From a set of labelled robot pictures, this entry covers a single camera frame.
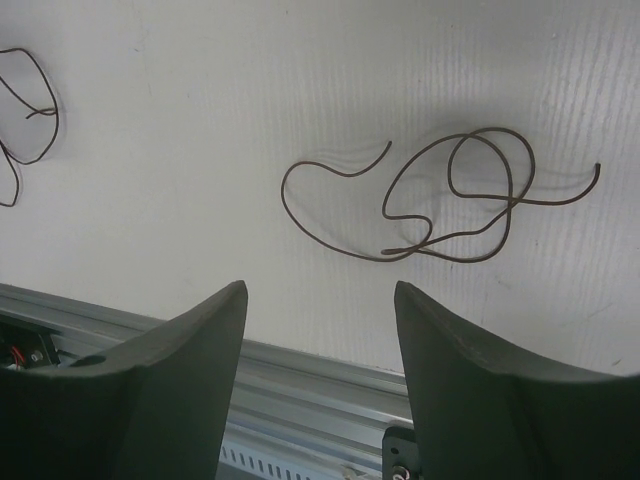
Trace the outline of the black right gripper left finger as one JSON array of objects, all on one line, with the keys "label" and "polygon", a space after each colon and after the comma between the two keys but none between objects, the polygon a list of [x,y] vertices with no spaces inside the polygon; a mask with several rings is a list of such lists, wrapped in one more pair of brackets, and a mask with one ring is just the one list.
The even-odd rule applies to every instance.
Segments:
[{"label": "black right gripper left finger", "polygon": [[248,290],[224,287],[69,366],[1,373],[5,479],[212,479]]}]

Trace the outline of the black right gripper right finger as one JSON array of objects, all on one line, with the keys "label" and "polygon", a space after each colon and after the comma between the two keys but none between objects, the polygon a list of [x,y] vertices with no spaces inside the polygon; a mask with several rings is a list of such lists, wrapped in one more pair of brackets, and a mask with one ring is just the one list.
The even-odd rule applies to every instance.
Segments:
[{"label": "black right gripper right finger", "polygon": [[536,354],[407,282],[394,307],[425,478],[638,477],[637,375]]}]

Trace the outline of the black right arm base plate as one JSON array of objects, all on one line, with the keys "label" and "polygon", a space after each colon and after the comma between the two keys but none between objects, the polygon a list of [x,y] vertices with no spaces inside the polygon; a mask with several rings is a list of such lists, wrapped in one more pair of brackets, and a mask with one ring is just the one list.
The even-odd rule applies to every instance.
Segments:
[{"label": "black right arm base plate", "polygon": [[389,426],[382,439],[382,479],[418,480],[421,465],[412,428]]}]

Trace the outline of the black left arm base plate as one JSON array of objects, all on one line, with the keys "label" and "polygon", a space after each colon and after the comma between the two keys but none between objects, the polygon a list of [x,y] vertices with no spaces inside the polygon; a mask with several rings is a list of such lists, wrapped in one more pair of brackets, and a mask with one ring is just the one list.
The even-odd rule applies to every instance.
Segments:
[{"label": "black left arm base plate", "polygon": [[57,366],[52,332],[42,326],[1,315],[1,367],[27,370]]}]

